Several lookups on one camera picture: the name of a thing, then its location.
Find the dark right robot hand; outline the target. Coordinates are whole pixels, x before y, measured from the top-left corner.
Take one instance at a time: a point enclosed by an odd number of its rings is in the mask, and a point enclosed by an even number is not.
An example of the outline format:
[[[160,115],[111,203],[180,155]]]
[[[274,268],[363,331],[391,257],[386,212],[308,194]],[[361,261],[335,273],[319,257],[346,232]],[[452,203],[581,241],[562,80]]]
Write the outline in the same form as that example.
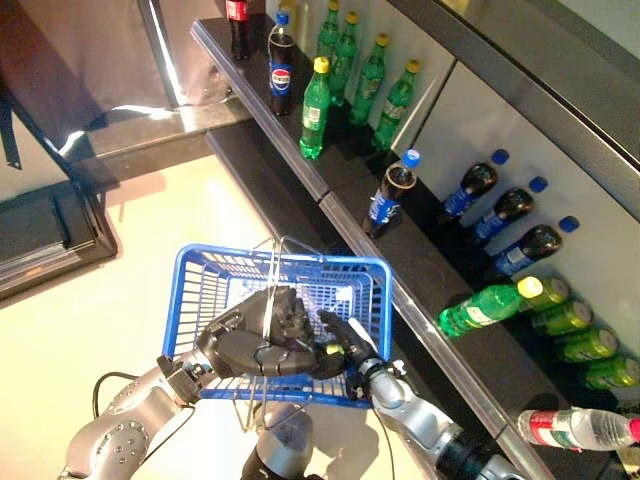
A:
[[[367,360],[380,360],[377,347],[360,322],[351,317],[343,320],[334,312],[319,310],[318,316],[329,338],[315,344],[314,379],[325,380],[340,375],[345,369],[358,369]]]

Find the dark left robot hand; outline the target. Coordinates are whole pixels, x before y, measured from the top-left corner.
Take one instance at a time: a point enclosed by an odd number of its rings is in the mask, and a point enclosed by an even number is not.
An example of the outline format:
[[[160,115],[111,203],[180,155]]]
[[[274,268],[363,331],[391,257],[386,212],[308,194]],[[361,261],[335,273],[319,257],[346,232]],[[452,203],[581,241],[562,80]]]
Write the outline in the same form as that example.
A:
[[[215,318],[197,347],[221,378],[241,374],[281,377],[318,366],[314,331],[297,291],[256,291]]]

